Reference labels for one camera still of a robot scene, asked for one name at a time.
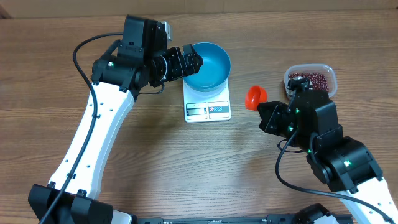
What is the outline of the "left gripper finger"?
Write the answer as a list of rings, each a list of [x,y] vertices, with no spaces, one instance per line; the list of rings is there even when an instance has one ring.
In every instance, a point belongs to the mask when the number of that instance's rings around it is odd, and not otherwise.
[[[198,54],[196,53],[192,44],[187,44],[183,46],[183,57],[184,59],[198,58]]]
[[[202,65],[202,57],[199,55],[193,55],[189,61],[189,75],[198,73]]]

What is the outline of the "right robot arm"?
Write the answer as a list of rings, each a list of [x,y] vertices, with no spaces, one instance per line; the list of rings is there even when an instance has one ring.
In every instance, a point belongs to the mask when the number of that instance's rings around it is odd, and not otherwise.
[[[285,186],[309,194],[340,199],[361,223],[397,223],[397,209],[381,167],[360,141],[344,136],[335,103],[322,90],[296,90],[289,103],[260,98],[255,109],[260,129],[282,136],[285,147],[275,164],[275,174]],[[280,162],[287,147],[306,153],[307,162],[327,192],[299,187],[280,175]]]

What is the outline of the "red scoop blue handle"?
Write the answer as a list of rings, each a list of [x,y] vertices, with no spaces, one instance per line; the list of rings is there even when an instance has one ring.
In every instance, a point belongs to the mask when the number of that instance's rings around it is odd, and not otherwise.
[[[248,110],[256,111],[259,103],[265,103],[267,100],[267,91],[259,85],[254,85],[246,93],[245,107]]]

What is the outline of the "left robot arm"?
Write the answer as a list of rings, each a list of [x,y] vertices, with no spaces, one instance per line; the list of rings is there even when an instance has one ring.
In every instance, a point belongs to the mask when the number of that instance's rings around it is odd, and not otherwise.
[[[135,215],[98,199],[118,131],[145,86],[163,86],[203,65],[192,45],[168,47],[166,22],[127,16],[114,36],[84,78],[88,102],[63,161],[47,185],[30,190],[28,202],[41,223],[136,223]]]

